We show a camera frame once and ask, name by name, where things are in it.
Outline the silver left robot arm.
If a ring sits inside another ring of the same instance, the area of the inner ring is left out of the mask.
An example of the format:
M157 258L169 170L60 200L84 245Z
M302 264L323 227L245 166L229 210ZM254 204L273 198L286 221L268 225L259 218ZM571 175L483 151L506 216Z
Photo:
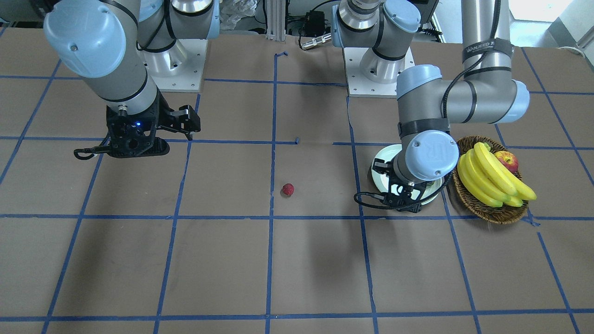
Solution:
M401 151L389 161L375 159L372 169L388 177L387 190L354 195L377 199L376 209L417 213L420 195L435 180L451 180L458 164L452 123L509 123L529 106L526 85L514 80L511 60L509 2L463 0L463 70L445 80L439 67L418 64L403 69L421 13L407 0L342 0L333 7L332 43L367 49L365 76L377 83L395 83Z

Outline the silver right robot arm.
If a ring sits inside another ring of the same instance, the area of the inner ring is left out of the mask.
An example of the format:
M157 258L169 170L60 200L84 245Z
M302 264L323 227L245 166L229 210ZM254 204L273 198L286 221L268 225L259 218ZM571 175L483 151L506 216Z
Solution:
M105 138L74 150L77 159L166 155L169 144L157 131L191 141L201 130L194 108L170 108L155 78L185 70L181 40L219 35L218 0L60 0L43 31L62 63L106 103Z

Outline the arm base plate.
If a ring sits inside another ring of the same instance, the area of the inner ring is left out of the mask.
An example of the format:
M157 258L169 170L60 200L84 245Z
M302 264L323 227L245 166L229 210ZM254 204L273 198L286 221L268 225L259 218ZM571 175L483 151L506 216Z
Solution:
M207 47L205 39L180 39L167 51L138 51L138 55L161 92L199 93Z
M414 66L410 49L396 61L379 57L371 47L345 47L343 55L350 97L396 98L399 74Z

